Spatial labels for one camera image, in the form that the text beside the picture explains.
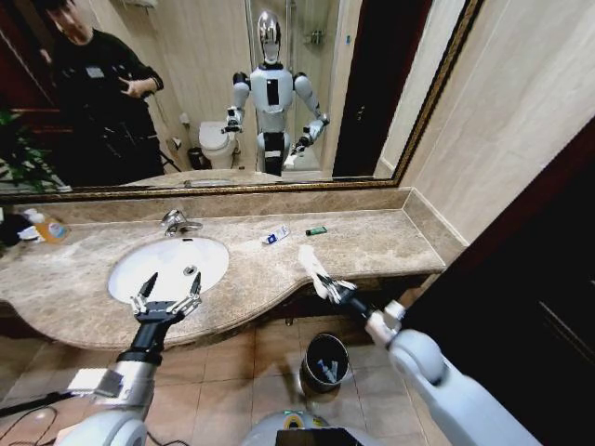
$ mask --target sink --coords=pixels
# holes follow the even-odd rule
[[[225,275],[230,264],[227,248],[203,238],[167,239],[128,253],[115,264],[108,281],[110,295],[130,302],[140,286],[155,273],[157,283],[148,301],[178,300],[188,295],[192,281],[201,271],[201,293],[212,288]]]

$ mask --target tile floor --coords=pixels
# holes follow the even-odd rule
[[[339,390],[304,395],[298,383],[299,365],[307,345],[321,332],[334,333],[345,342],[351,368]],[[78,368],[104,367],[117,356],[58,343],[37,348],[4,405],[60,390]],[[17,360],[20,357],[22,353],[16,354]],[[10,363],[11,359],[3,359],[0,367],[9,368]],[[296,409],[318,414],[333,425],[366,430],[388,445],[449,444],[423,400],[390,368],[386,353],[374,347],[361,327],[339,317],[296,319],[292,326],[284,320],[270,321],[207,348],[170,349],[156,385],[146,421],[161,441],[237,445],[263,416]],[[54,407],[59,415],[42,442],[97,410],[89,399],[66,400]],[[0,446],[37,440],[50,415],[29,417],[0,440]],[[16,418],[0,419],[0,437]]]

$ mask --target person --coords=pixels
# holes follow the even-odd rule
[[[78,186],[126,184],[164,174],[149,106],[159,74],[114,35],[93,29],[75,0],[37,0],[60,31],[51,67],[80,150]]]

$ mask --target glass shower door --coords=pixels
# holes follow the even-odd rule
[[[262,61],[257,29],[258,16],[263,10],[269,10],[276,14],[281,25],[281,63],[293,74],[304,72],[308,75],[320,100],[322,112],[328,112],[340,0],[245,1],[252,69],[256,69]],[[294,105],[287,113],[287,133],[291,136],[292,143],[301,137],[303,127],[312,119],[314,117],[308,107],[296,97]],[[324,140],[323,134],[296,160],[296,166],[291,171],[320,172]],[[284,177],[291,171],[284,171]]]

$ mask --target mirror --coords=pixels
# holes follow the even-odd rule
[[[391,178],[441,3],[7,0],[0,191]]]

